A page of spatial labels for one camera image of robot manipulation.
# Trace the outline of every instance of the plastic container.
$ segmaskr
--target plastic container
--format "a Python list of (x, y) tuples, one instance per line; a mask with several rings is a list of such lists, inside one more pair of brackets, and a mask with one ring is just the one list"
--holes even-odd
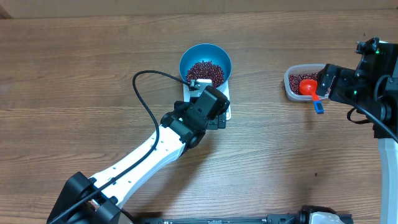
[[(290, 67), (286, 71), (285, 77), (284, 77), (287, 98), (292, 101), (312, 101), (311, 96), (297, 95), (292, 92), (292, 89), (290, 88), (290, 85), (289, 85), (289, 75), (300, 75), (300, 74), (309, 74), (309, 73), (319, 72), (324, 67), (325, 67), (325, 64), (305, 64), (305, 65), (295, 65), (295, 66)], [(329, 93), (327, 93), (325, 96), (319, 96), (319, 99), (324, 100), (324, 99), (327, 99), (328, 96), (329, 96)]]

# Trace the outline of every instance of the wooden table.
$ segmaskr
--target wooden table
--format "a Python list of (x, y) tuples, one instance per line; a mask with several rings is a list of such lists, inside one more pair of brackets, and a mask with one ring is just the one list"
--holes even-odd
[[(357, 40), (398, 42), (398, 13), (267, 12), (0, 21), (0, 222), (43, 223), (65, 181), (103, 170), (154, 131), (131, 87), (140, 70), (178, 74), (210, 42), (233, 62), (232, 120), (164, 167), (128, 201), (167, 218), (296, 212), (304, 204), (377, 223), (381, 165), (371, 125), (349, 106), (289, 101), (284, 72), (304, 63), (355, 68)], [(160, 118), (182, 99), (158, 75), (138, 89)]]

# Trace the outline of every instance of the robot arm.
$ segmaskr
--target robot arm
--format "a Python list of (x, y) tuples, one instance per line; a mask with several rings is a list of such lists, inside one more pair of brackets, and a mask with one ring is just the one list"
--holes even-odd
[[(381, 224), (398, 223), (398, 44), (377, 37), (358, 43), (356, 70), (327, 64), (318, 73), (317, 94), (354, 106), (372, 122), (382, 166)], [(351, 110), (347, 118), (351, 121)]]
[[(102, 191), (107, 198), (116, 197), (116, 206), (119, 208), (122, 208), (133, 193), (159, 169), (181, 156), (185, 148), (185, 143), (180, 141), (180, 136), (170, 128), (165, 128), (163, 126), (159, 127), (159, 131), (159, 143), (156, 146), (156, 150), (133, 168), (133, 170)], [(142, 158), (152, 147), (155, 142), (155, 137), (156, 133), (153, 133), (146, 142), (118, 163), (104, 171), (94, 174), (91, 177), (96, 179), (94, 186), (100, 188), (107, 183), (107, 181), (116, 177), (123, 170), (126, 170), (131, 164), (137, 162), (139, 158)]]
[[(211, 86), (211, 82), (200, 83), (199, 80), (193, 80), (190, 89), (190, 102), (176, 101), (174, 111), (162, 118), (159, 142), (144, 160), (141, 158), (152, 149), (156, 132), (124, 159), (89, 179), (80, 172), (69, 178), (47, 223), (119, 223), (121, 208), (131, 195), (163, 166), (197, 146), (210, 122), (218, 122), (221, 116), (225, 116), (229, 101), (224, 94)], [(217, 129), (215, 125), (211, 125), (211, 128)], [(139, 160), (142, 161), (127, 171)], [(117, 179), (116, 176), (122, 173), (124, 175)]]

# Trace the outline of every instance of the red beans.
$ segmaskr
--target red beans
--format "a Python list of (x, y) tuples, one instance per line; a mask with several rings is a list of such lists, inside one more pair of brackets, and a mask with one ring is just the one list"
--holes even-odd
[(312, 79), (312, 80), (317, 80), (317, 74), (318, 72), (315, 73), (310, 73), (310, 74), (301, 74), (301, 75), (289, 75), (289, 85), (290, 89), (292, 90), (293, 93), (297, 95), (301, 95), (299, 86), (300, 82), (304, 79)]
[(215, 88), (219, 87), (225, 81), (223, 69), (219, 65), (213, 64), (213, 62), (205, 61), (197, 62), (188, 70), (188, 82), (199, 78), (210, 79)]

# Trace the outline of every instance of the blue bowl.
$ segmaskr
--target blue bowl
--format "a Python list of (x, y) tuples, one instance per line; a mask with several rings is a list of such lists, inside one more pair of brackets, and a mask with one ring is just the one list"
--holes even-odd
[(224, 71), (224, 83), (217, 89), (221, 90), (226, 81), (231, 76), (232, 62), (228, 54), (219, 46), (214, 44), (198, 44), (188, 49), (180, 61), (181, 78), (187, 81), (188, 70), (197, 62), (209, 62), (219, 65)]

